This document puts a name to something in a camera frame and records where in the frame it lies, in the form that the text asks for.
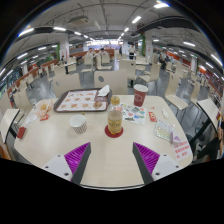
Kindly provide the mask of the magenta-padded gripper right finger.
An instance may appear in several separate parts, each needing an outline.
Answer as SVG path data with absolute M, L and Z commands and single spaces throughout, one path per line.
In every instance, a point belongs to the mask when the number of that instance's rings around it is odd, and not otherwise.
M 145 185 L 182 169 L 168 154 L 158 154 L 139 143 L 133 143 L 132 152 Z

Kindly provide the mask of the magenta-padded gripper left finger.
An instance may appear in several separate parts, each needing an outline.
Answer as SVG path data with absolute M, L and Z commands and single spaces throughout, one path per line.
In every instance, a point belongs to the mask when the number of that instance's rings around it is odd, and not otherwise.
M 91 144 L 85 143 L 65 155 L 57 154 L 43 166 L 43 169 L 79 185 L 90 154 Z

